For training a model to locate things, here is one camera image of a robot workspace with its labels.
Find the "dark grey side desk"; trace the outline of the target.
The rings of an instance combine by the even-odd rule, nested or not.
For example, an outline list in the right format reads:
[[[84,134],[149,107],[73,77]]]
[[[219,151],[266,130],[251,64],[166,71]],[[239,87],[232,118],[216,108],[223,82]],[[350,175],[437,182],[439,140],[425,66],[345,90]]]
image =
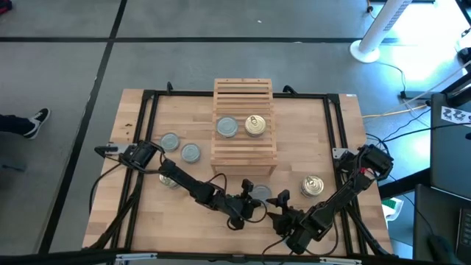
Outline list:
[[[441,120],[442,106],[451,107],[444,94],[431,100],[431,185],[471,199],[471,127]],[[471,112],[471,102],[451,107]]]
[[[443,239],[446,247],[465,265],[471,265],[471,200],[429,188],[415,187],[413,259],[432,261],[435,255],[430,248],[430,238]],[[469,238],[462,238],[461,212],[469,213]]]

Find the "green white packet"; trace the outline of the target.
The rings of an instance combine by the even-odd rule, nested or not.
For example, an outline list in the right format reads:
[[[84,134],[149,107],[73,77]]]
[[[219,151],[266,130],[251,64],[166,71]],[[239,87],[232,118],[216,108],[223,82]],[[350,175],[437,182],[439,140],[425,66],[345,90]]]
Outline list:
[[[395,197],[382,201],[383,215],[387,222],[394,221],[399,215],[403,207],[403,201]]]

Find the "person's shoe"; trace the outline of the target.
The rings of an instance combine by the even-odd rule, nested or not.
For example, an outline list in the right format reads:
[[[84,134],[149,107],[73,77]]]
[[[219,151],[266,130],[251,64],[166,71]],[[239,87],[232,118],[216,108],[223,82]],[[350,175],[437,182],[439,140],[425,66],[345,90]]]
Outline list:
[[[36,138],[42,125],[49,119],[51,114],[52,111],[45,107],[40,109],[34,116],[30,117],[23,137],[31,140]]]

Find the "person's leg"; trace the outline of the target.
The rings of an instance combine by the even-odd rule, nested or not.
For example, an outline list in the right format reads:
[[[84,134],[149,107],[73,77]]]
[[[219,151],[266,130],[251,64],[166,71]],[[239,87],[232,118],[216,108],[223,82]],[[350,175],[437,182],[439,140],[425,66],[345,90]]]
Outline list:
[[[35,129],[35,124],[29,119],[17,116],[3,116],[0,115],[0,132],[15,133],[19,135],[26,135]]]

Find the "black laptop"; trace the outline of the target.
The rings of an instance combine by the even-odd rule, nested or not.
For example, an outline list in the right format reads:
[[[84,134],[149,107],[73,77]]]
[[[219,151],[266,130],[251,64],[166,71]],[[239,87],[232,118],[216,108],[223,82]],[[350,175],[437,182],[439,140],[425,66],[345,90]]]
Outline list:
[[[456,256],[463,262],[471,263],[471,209],[462,208],[459,212]]]

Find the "silver metal bracket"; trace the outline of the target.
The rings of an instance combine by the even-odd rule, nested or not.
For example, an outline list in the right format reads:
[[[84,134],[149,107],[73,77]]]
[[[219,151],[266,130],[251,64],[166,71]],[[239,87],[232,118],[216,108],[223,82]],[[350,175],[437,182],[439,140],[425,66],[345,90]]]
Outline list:
[[[115,265],[129,265],[131,261],[146,261],[156,258],[156,252],[118,254],[115,258]]]
[[[363,265],[361,260],[334,257],[321,257],[319,263],[330,265]]]

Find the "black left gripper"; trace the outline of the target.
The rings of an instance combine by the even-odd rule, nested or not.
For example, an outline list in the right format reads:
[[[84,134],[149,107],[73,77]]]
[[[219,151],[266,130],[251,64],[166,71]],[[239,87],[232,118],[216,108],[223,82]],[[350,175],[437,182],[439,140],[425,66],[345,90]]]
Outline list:
[[[243,229],[245,222],[259,222],[259,220],[252,220],[254,210],[262,206],[259,199],[254,199],[250,195],[254,188],[253,182],[243,179],[241,187],[243,189],[241,194],[218,193],[215,196],[215,209],[228,215],[227,227],[229,229]]]

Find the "paper sheet with black markers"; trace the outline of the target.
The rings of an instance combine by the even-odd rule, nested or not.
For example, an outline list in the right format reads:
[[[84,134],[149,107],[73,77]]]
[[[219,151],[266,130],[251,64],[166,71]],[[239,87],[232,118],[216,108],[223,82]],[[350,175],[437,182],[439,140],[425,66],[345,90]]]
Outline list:
[[[471,112],[442,106],[441,120],[471,127]]]

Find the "black computer mouse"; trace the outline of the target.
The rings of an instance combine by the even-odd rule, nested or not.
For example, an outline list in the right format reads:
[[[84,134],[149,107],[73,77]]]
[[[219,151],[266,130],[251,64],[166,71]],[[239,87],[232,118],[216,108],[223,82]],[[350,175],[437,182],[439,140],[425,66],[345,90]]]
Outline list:
[[[464,265],[464,263],[456,257],[453,248],[445,238],[430,235],[427,242],[434,261],[444,264]]]

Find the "black power strip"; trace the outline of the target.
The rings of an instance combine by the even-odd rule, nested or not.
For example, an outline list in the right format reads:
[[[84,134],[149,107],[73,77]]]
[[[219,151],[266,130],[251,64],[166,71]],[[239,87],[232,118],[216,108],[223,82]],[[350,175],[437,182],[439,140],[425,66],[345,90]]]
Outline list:
[[[431,98],[431,94],[431,92],[422,91],[401,91],[399,96],[401,99],[429,100]]]

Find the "white tower fan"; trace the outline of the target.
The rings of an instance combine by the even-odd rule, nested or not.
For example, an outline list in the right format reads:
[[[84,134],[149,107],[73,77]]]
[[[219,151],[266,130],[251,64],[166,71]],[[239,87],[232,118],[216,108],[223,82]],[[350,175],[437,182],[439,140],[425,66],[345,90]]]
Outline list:
[[[362,63],[373,63],[380,57],[379,45],[413,0],[387,0],[365,36],[350,45],[350,54]]]

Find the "wooden slatted shelf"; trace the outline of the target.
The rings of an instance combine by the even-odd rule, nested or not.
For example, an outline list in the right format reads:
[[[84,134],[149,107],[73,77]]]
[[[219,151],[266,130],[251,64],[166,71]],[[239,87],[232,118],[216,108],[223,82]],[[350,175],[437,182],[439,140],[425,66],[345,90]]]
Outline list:
[[[266,120],[266,131],[250,137],[244,129],[248,116]],[[216,131],[216,120],[232,116],[238,133],[223,138]],[[228,175],[269,176],[277,166],[274,96],[270,79],[221,78],[214,81],[213,132],[210,164],[214,172]]]

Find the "black aluminium rail frame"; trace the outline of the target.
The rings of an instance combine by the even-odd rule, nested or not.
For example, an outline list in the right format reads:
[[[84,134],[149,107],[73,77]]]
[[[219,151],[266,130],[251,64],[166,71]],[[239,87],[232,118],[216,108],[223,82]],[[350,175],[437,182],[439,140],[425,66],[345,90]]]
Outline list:
[[[178,152],[170,158],[185,172],[198,180],[213,180],[226,186],[231,194],[241,191],[240,175],[217,177],[210,165],[213,118],[213,94],[210,91],[176,91],[161,93],[156,105],[152,137],[166,132],[178,134],[183,143],[195,143],[202,150],[201,159],[189,164]],[[274,99],[277,137],[277,168],[271,176],[251,176],[255,184],[270,187],[273,194],[289,190],[290,204],[303,210],[315,204],[300,193],[304,176],[315,174],[324,181],[321,199],[336,189],[331,147],[328,140],[326,115],[342,112],[347,144],[362,145],[366,138],[358,98],[353,94],[331,96],[324,105],[319,94],[293,97],[282,93]],[[230,230],[227,216],[197,204],[183,188],[165,187],[155,175],[144,178],[138,205],[131,249],[154,252],[160,258],[191,258],[203,260],[258,262],[312,262],[316,254],[329,252],[333,257],[347,255],[341,227],[328,232],[321,241],[312,241],[308,251],[296,255],[272,229],[272,221],[263,209],[255,211],[258,222],[246,224],[240,231]]]

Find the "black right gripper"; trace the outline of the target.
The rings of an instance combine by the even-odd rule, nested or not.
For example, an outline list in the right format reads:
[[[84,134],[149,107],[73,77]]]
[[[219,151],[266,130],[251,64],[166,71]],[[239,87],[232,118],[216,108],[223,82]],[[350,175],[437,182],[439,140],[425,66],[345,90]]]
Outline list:
[[[272,220],[276,234],[286,236],[286,245],[296,254],[303,254],[311,240],[320,241],[320,229],[312,217],[314,210],[307,212],[289,208],[290,191],[285,189],[275,198],[266,199],[266,202],[276,208],[281,208],[284,213],[268,212]]]

